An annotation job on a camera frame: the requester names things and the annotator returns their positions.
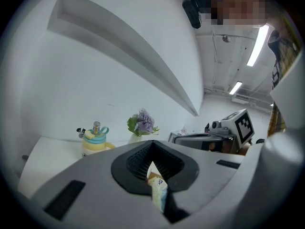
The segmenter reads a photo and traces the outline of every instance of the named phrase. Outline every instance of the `ceiling light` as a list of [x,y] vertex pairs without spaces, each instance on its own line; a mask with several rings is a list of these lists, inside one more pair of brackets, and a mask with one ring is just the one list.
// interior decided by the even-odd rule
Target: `ceiling light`
[[237,82],[235,87],[233,87],[232,91],[229,93],[230,95],[233,95],[237,90],[238,88],[240,88],[240,86],[242,85],[243,83],[242,82]]
[[263,27],[259,28],[252,54],[247,63],[248,66],[253,66],[255,61],[257,60],[257,57],[258,57],[259,53],[261,52],[261,49],[262,49],[265,39],[267,37],[268,29],[269,29],[269,26],[267,26],[267,25],[264,25]]

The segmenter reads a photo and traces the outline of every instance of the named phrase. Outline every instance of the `black vent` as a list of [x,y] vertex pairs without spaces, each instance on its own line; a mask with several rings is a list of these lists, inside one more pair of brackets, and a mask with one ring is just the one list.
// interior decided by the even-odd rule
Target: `black vent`
[[172,192],[188,189],[199,173],[192,158],[158,141],[141,143],[118,156],[111,164],[111,173],[126,191],[151,195],[152,188],[145,179],[152,161]]
[[158,171],[168,180],[179,173],[184,162],[160,146],[151,144],[127,159],[127,169],[138,179],[145,180],[150,164],[154,162]]
[[225,160],[218,160],[216,162],[216,164],[218,165],[221,165],[221,166],[226,166],[226,167],[230,167],[230,168],[233,168],[233,169],[238,169],[240,164],[238,163],[234,163],[234,162],[230,162],[230,161],[225,161]]
[[61,220],[67,213],[79,193],[84,188],[85,183],[81,181],[71,181],[44,209],[50,216]]

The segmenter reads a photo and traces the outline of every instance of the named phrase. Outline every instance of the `vase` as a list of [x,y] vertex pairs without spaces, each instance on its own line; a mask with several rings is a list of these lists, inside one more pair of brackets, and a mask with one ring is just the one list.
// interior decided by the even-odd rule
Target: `vase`
[[140,141],[142,141],[142,136],[137,136],[135,134],[132,134],[132,136],[129,139],[128,144],[130,144],[130,143],[138,143]]

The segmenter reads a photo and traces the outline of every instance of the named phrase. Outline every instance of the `flower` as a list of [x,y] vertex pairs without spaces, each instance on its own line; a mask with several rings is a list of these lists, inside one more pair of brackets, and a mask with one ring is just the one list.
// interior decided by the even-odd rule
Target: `flower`
[[150,135],[159,131],[158,127],[154,126],[154,119],[145,109],[141,109],[139,114],[134,114],[127,121],[128,130],[137,136]]

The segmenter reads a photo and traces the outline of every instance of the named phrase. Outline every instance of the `white countertop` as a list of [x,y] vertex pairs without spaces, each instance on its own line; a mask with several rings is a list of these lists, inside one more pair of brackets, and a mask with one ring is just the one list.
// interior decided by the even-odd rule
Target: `white countertop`
[[[116,147],[128,142],[113,143]],[[41,137],[23,169],[18,191],[31,198],[40,186],[81,159],[81,142]]]

